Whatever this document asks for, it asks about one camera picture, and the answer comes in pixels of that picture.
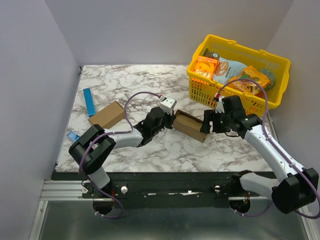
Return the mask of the aluminium frame rail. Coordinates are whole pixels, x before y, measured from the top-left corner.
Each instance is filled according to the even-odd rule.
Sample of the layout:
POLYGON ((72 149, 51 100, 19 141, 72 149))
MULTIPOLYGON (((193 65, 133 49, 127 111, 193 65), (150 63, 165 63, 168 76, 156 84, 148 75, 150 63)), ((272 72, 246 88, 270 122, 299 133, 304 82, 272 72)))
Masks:
POLYGON ((43 183, 41 201, 78 201, 82 200, 81 181, 48 180, 43 183))

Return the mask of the long blue box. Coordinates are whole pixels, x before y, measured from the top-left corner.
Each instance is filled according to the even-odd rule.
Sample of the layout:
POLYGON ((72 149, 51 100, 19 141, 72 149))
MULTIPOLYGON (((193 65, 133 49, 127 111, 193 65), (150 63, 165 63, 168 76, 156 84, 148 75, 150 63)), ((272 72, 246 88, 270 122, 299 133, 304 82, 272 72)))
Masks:
POLYGON ((86 109, 87 109, 87 115, 90 118, 96 114, 91 89, 84 88, 83 89, 83 96, 84 96, 85 105, 86 105, 86 109))

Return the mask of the brown cardboard box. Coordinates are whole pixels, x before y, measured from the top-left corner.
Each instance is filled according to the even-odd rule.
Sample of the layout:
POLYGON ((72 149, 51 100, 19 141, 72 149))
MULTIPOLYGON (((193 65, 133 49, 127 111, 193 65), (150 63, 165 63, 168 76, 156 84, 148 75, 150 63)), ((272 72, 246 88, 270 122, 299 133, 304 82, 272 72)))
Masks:
POLYGON ((124 108, 114 101, 91 116, 88 121, 91 125, 100 125, 104 129, 110 129, 123 119, 124 108))
POLYGON ((201 132, 203 121, 197 117, 188 114, 180 109, 175 113, 175 120, 173 127, 189 137, 203 143, 206 139, 207 134, 201 132))

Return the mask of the green round sponge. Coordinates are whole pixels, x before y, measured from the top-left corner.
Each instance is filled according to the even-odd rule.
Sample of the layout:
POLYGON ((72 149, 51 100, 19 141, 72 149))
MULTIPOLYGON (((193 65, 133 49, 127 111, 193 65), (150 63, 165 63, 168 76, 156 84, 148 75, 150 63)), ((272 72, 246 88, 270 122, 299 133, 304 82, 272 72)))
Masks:
POLYGON ((270 80, 270 84, 265 88, 265 90, 266 91, 271 90, 276 85, 276 76, 274 72, 268 68, 261 68, 258 71, 264 74, 270 80))

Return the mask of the yellow plastic basket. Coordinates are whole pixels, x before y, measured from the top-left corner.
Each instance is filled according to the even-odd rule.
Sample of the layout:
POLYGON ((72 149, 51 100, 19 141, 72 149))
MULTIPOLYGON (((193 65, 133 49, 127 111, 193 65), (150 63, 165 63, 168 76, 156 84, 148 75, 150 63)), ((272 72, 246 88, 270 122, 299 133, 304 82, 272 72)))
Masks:
POLYGON ((189 77, 189 97, 210 108, 215 108, 214 97, 221 90, 222 96, 238 95, 247 114, 263 116, 265 110, 277 108, 289 82, 289 59, 255 50, 238 44, 235 40, 209 34, 197 47, 187 67, 189 77), (275 76, 275 85, 256 95, 242 93, 223 87, 231 78, 237 77, 244 68, 252 66, 256 70, 268 69, 275 76))

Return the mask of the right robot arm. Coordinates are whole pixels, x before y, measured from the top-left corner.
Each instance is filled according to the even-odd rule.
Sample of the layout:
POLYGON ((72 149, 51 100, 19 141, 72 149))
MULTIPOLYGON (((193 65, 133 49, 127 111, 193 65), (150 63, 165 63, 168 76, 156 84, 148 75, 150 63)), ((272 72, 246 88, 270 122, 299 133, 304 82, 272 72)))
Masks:
POLYGON ((320 199, 317 171, 307 169, 294 160, 275 141, 260 117, 246 114, 239 96, 220 96, 215 109, 204 111, 200 131, 205 134, 236 132, 254 147, 272 169, 274 179, 250 170, 235 174, 230 183, 230 191, 234 195, 254 192, 272 200, 283 214, 297 211, 320 199))

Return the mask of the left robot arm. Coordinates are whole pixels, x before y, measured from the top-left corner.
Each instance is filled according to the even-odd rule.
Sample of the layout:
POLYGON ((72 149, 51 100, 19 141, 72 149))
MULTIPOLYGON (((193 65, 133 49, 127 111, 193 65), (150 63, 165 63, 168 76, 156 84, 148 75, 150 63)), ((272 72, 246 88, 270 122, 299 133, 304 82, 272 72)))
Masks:
POLYGON ((165 128, 172 129, 175 118, 172 106, 159 106, 152 108, 132 130, 107 132, 94 124, 71 145, 68 153, 78 163, 80 172, 94 184, 93 191, 104 198, 110 194, 111 179, 103 163, 112 150, 147 145, 165 128))

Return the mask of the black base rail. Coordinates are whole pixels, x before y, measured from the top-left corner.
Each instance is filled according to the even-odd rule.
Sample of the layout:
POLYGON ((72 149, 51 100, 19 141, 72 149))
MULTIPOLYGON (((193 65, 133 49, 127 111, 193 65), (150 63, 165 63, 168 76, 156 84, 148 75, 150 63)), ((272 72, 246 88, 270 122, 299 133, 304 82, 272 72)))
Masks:
POLYGON ((254 194, 233 186, 233 172, 110 172, 106 197, 75 172, 55 172, 54 181, 79 181, 80 197, 98 209, 250 207, 254 194))

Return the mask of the light blue chips bag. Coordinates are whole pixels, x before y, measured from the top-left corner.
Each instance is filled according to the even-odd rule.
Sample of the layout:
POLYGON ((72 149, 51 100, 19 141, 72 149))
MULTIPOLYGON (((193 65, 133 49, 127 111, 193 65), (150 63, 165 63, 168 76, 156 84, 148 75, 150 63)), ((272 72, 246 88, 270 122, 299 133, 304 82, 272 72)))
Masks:
POLYGON ((225 85, 231 78, 238 76, 246 67, 247 65, 239 61, 219 57, 219 63, 212 79, 225 85))

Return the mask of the orange gummy candy bag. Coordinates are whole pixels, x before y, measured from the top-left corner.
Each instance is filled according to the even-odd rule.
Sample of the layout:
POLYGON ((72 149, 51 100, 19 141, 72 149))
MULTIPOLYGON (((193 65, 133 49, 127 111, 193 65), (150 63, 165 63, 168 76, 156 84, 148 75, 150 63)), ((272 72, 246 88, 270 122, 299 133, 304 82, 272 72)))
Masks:
POLYGON ((259 69, 256 69, 252 65, 247 66, 239 75, 234 76, 228 82, 228 87, 254 96, 262 91, 257 84, 265 90, 271 83, 264 74, 259 72, 259 69))

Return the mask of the small blue box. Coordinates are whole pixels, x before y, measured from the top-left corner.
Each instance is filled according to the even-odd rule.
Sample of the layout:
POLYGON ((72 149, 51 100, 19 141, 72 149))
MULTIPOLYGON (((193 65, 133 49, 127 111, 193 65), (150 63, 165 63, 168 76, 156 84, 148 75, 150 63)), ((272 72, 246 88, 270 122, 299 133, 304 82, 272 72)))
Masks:
POLYGON ((67 134, 67 137, 74 143, 74 142, 76 142, 79 138, 80 138, 80 136, 77 134, 77 133, 75 133, 74 131, 70 131, 68 134, 67 134))

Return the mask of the orange snack box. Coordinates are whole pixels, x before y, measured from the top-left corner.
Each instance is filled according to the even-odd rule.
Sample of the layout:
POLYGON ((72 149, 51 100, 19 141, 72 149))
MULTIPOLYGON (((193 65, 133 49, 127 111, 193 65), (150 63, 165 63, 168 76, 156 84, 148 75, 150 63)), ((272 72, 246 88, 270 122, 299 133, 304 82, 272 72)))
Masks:
POLYGON ((197 75, 212 79, 219 64, 218 58, 210 58, 205 56, 198 56, 193 67, 193 72, 197 75))

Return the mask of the dark snack packet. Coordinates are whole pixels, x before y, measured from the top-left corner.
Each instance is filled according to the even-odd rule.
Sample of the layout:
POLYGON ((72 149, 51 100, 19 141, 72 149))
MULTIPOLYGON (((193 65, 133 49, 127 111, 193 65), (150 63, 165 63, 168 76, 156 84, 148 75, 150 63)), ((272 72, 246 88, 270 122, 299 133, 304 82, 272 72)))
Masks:
POLYGON ((220 58, 220 56, 216 52, 209 51, 208 48, 205 49, 203 56, 206 58, 211 58, 211 59, 219 59, 220 58))

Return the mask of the folded brown cardboard box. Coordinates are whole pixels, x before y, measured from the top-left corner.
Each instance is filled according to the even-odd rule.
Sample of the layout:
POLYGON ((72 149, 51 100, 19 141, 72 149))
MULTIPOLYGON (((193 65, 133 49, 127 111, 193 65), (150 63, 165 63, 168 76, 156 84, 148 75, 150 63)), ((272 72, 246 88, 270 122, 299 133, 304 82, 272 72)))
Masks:
POLYGON ((123 119, 124 108, 114 101, 91 116, 88 121, 91 125, 100 125, 104 129, 110 129, 123 119))

